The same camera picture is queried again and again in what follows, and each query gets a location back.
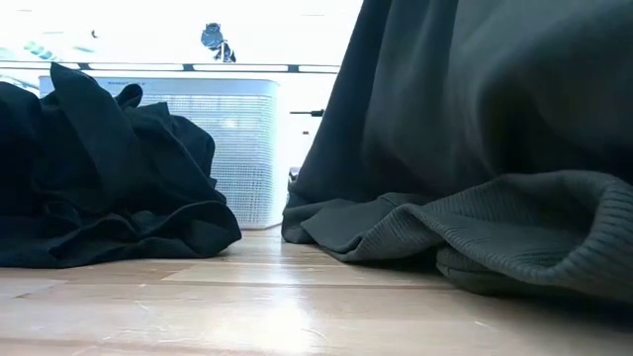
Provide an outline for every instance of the dark green fabric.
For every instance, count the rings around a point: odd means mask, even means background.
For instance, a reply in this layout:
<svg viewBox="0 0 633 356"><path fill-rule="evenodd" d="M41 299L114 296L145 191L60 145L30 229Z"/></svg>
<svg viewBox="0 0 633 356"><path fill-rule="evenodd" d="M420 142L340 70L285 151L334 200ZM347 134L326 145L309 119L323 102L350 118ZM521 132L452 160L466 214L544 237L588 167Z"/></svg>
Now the dark green fabric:
<svg viewBox="0 0 633 356"><path fill-rule="evenodd" d="M633 1L366 0L284 237L633 302L631 93Z"/></svg>
<svg viewBox="0 0 633 356"><path fill-rule="evenodd" d="M215 144L165 103L115 99L53 64L54 92L0 83L0 266L203 258L241 234L210 178Z"/></svg>

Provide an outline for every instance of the black garment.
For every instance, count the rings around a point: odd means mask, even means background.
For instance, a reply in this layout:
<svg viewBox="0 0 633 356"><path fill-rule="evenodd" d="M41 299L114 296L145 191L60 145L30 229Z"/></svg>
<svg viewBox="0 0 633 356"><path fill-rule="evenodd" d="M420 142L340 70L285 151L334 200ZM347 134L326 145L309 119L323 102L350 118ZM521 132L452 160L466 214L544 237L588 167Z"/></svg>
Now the black garment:
<svg viewBox="0 0 633 356"><path fill-rule="evenodd" d="M0 83L0 266L210 257L240 239L211 179L215 145L165 103L138 108L53 64L39 100Z"/></svg>
<svg viewBox="0 0 633 356"><path fill-rule="evenodd" d="M284 237L633 302L631 93L633 1L366 0Z"/></svg>

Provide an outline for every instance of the dark green blanket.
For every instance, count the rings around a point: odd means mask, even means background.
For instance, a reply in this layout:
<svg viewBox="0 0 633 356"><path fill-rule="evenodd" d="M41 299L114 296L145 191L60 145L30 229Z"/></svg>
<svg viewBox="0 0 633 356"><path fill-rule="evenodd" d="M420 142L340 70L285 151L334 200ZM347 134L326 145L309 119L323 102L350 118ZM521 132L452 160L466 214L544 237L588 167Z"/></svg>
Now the dark green blanket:
<svg viewBox="0 0 633 356"><path fill-rule="evenodd" d="M633 302L633 1L366 0L283 234Z"/></svg>

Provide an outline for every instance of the white air purifier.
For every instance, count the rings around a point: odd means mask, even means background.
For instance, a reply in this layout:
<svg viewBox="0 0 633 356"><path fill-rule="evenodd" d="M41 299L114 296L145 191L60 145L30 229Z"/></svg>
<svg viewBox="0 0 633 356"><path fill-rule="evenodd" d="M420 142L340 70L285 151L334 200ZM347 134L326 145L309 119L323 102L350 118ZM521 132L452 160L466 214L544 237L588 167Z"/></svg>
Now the white air purifier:
<svg viewBox="0 0 633 356"><path fill-rule="evenodd" d="M289 162L283 151L279 85L260 79L96 77L117 95L129 84L142 87L141 105L167 102L172 115L183 116L216 142L211 175L226 196L241 228L278 224L286 205ZM53 90L40 78L40 94Z"/></svg>

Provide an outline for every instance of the floor board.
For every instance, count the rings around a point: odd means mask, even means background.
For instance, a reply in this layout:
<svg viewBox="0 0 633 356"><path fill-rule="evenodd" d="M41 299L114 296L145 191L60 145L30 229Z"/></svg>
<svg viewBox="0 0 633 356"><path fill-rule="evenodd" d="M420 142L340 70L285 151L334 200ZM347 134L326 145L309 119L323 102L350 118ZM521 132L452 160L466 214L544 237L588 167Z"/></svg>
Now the floor board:
<svg viewBox="0 0 633 356"><path fill-rule="evenodd" d="M631 355L633 329L336 262L278 230L209 260L0 270L0 355Z"/></svg>

